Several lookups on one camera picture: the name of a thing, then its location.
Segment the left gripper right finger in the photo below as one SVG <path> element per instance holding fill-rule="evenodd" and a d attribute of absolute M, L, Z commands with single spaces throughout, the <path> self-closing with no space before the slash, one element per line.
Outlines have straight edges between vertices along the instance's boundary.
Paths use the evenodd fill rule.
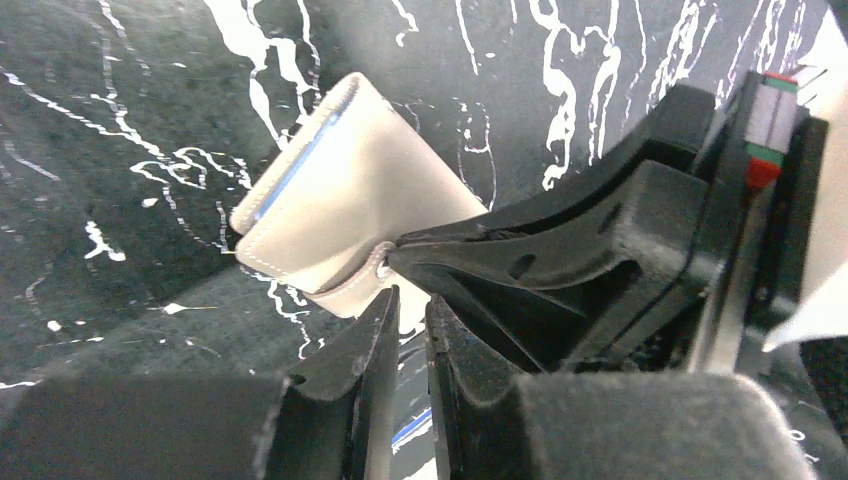
<path fill-rule="evenodd" d="M 426 308 L 441 479 L 812 479 L 769 394 L 740 375 L 529 374 L 434 296 Z"/>

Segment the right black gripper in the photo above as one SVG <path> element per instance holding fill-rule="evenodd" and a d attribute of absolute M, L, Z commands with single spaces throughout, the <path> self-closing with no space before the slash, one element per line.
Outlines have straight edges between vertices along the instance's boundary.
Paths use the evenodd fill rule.
<path fill-rule="evenodd" d="M 724 250 L 682 368 L 755 375 L 789 342 L 802 303 L 827 121 L 810 113 L 822 69 L 747 74 L 698 163 L 714 164 L 704 227 L 727 226 Z M 521 202 L 403 235 L 399 246 L 518 238 L 572 220 L 614 193 L 645 161 L 687 172 L 714 117 L 715 97 L 675 85 L 600 161 Z"/>

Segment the silver metal card holder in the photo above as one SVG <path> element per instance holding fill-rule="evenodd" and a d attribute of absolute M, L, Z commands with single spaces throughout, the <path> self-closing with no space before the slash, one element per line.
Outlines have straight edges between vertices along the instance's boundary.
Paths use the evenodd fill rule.
<path fill-rule="evenodd" d="M 237 260 L 339 318 L 400 291 L 399 329 L 424 327 L 429 295 L 389 253 L 407 233 L 482 215 L 476 197 L 373 84 L 340 80 L 234 209 Z"/>

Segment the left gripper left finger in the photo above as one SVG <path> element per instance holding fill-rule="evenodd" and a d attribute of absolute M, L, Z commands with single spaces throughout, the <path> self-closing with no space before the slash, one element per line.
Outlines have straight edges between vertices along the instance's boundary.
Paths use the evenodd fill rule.
<path fill-rule="evenodd" d="M 385 479 L 400 293 L 266 376 L 65 377 L 1 398 L 5 479 Z"/>

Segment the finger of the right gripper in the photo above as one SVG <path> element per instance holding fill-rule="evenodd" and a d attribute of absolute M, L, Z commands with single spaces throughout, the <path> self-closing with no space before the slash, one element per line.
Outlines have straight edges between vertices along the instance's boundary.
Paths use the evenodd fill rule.
<path fill-rule="evenodd" d="M 528 372 L 619 366 L 700 306 L 729 227 L 704 227 L 714 164 L 645 161 L 611 195 L 550 230 L 397 246 L 389 262 Z"/>

